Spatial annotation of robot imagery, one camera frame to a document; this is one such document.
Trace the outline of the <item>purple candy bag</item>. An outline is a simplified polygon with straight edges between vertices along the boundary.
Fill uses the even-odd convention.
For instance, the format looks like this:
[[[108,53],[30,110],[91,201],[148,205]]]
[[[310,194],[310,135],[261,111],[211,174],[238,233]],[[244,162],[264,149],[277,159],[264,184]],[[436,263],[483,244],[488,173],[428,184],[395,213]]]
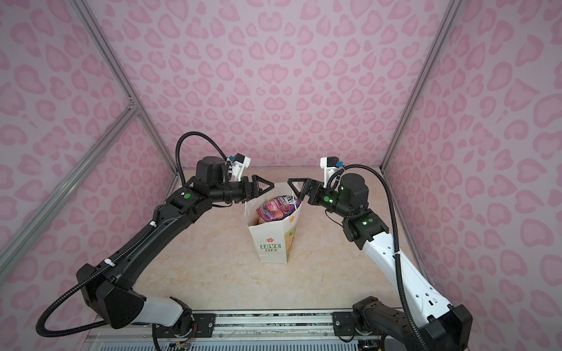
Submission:
[[[291,216],[301,206],[301,200],[283,195],[267,201],[256,209],[257,223],[264,224],[276,222]]]

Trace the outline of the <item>white paper bag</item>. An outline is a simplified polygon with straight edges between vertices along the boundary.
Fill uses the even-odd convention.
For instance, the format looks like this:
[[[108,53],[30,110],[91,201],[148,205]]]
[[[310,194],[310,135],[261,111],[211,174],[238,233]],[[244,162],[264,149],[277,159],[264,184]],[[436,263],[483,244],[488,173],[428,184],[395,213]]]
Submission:
[[[297,231],[301,206],[283,220],[258,224],[256,209],[275,197],[295,197],[286,183],[276,183],[270,192],[245,204],[244,216],[253,239],[258,258],[262,263],[287,263]]]

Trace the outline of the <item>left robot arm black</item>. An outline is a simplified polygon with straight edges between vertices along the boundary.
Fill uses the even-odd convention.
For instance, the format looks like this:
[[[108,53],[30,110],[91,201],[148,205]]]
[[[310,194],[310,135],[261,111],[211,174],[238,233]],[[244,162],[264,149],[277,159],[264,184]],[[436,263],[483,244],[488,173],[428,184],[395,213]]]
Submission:
[[[180,336],[188,334],[194,324],[191,308],[178,298],[134,291],[137,279],[178,234],[215,204],[246,203],[274,187],[258,175],[237,178],[230,162],[206,156],[197,163],[196,174],[156,207],[152,220],[138,234],[97,266],[86,264],[78,271],[86,305],[114,329],[148,323]]]

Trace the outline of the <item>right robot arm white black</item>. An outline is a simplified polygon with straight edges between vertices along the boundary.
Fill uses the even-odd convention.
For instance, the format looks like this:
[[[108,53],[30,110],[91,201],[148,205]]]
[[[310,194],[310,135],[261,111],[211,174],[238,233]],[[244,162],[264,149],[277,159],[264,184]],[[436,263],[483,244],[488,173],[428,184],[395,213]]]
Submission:
[[[299,200],[341,216],[347,240],[379,267],[399,295],[399,309],[374,297],[354,304],[358,330],[378,331],[407,350],[467,349],[471,313],[441,295],[402,253],[395,229],[370,209],[369,189],[361,175],[343,175],[335,189],[311,178],[291,178],[288,185]]]

